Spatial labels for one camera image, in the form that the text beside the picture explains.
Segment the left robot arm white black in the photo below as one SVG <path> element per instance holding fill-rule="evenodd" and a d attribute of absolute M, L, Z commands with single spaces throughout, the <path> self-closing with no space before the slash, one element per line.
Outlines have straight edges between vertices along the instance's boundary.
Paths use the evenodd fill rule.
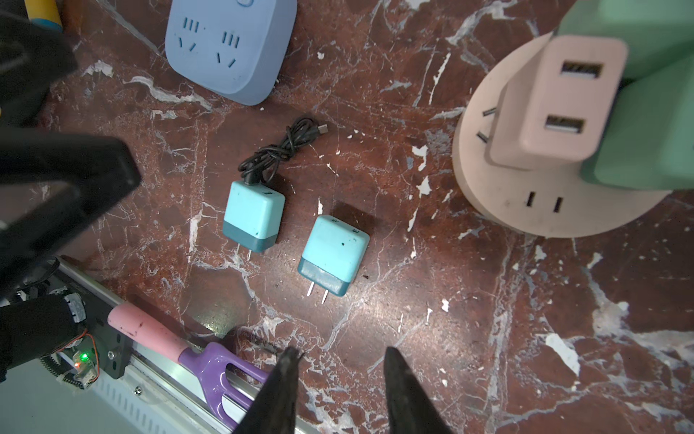
<path fill-rule="evenodd" d="M 1 14 L 1 103 L 47 90 L 75 71 L 63 36 L 12 14 Z M 63 190 L 1 231 L 1 296 L 23 289 L 23 279 L 142 180 L 128 146 L 115 137 L 1 128 L 1 184 L 62 182 Z M 47 295 L 1 309 L 1 373 L 64 347 L 78 335 L 77 309 Z"/>

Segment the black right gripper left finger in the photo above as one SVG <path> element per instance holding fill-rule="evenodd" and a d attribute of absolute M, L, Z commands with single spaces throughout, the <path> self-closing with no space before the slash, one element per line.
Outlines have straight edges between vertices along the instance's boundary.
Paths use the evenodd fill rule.
<path fill-rule="evenodd" d="M 246 415 L 233 430 L 233 434 L 296 431 L 296 402 L 301 360 L 302 353 L 298 349 L 287 347 Z"/>

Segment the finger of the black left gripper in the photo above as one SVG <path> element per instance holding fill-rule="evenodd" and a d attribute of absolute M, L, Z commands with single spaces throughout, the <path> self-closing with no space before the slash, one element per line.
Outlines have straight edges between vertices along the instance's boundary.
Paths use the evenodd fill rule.
<path fill-rule="evenodd" d="M 60 184 L 57 193 L 1 231 L 1 290 L 21 280 L 136 190 L 142 181 L 115 137 L 1 130 L 1 184 Z"/>
<path fill-rule="evenodd" d="M 1 126 L 21 127 L 40 111 L 53 82 L 78 67 L 63 34 L 1 13 Z"/>

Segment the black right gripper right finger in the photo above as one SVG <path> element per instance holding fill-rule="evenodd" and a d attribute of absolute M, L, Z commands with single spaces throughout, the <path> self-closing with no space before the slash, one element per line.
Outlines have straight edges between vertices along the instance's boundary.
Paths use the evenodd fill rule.
<path fill-rule="evenodd" d="M 384 358 L 390 433 L 452 433 L 399 350 Z"/>

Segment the pink plug cube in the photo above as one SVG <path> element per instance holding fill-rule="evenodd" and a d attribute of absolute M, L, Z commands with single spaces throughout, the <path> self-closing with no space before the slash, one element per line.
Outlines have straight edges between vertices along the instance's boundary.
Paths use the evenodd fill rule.
<path fill-rule="evenodd" d="M 534 171 L 594 155 L 628 52 L 616 38 L 552 37 L 502 89 L 488 162 Z"/>

